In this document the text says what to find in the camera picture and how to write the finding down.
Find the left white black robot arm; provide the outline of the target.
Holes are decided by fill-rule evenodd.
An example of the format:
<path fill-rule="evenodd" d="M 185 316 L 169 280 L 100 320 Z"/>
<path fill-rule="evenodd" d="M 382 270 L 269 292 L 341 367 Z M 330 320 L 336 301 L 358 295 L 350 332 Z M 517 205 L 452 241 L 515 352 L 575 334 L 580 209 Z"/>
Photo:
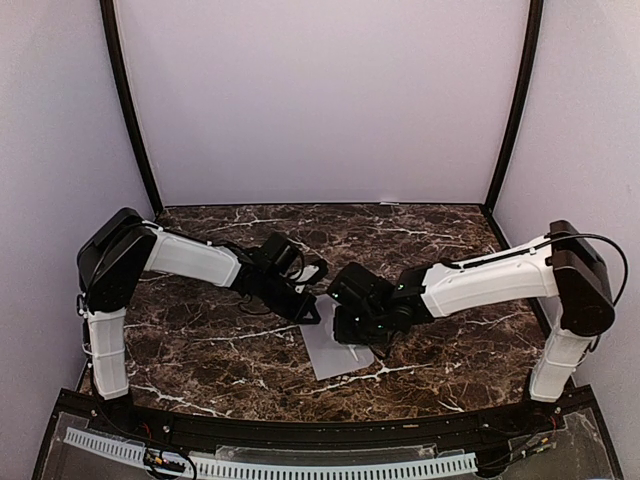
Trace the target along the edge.
<path fill-rule="evenodd" d="M 120 436 L 141 427 L 140 412 L 123 397 L 130 392 L 126 369 L 125 317 L 140 281 L 169 275 L 258 299 L 293 324 L 316 325 L 320 315 L 312 286 L 328 273 L 323 258 L 307 261 L 285 235 L 275 232 L 252 247 L 195 239 L 117 211 L 79 250 L 76 311 L 83 320 L 85 352 L 103 421 Z"/>

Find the grey envelope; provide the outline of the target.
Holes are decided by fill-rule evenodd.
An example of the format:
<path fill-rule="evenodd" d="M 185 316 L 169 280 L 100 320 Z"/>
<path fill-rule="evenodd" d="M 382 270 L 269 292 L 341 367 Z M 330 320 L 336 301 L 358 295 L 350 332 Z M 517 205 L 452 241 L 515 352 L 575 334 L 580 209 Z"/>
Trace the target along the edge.
<path fill-rule="evenodd" d="M 374 363 L 374 355 L 369 348 L 353 345 L 360 358 L 358 364 L 351 355 L 349 345 L 343 345 L 334 340 L 333 317 L 337 306 L 337 302 L 328 295 L 320 295 L 316 300 L 316 307 L 321 315 L 321 322 L 318 325 L 300 326 L 311 366 L 318 381 L 351 374 Z"/>

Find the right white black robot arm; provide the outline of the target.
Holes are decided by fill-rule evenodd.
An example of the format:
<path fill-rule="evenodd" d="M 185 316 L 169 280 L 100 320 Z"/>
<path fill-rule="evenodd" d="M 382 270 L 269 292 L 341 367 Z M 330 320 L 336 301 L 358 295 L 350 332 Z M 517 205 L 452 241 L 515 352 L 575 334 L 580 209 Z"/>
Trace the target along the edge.
<path fill-rule="evenodd" d="M 614 323 L 622 294 L 613 292 L 606 263 L 592 246 L 613 240 L 578 231 L 557 220 L 525 244 L 461 261 L 408 268 L 390 282 L 359 263 L 346 265 L 327 289 L 336 301 L 334 338 L 341 344 L 390 343 L 395 334 L 472 308 L 556 297 L 559 318 L 533 368 L 529 396 L 510 413 L 521 434 L 549 416 L 548 403 L 562 395 L 571 374 Z"/>

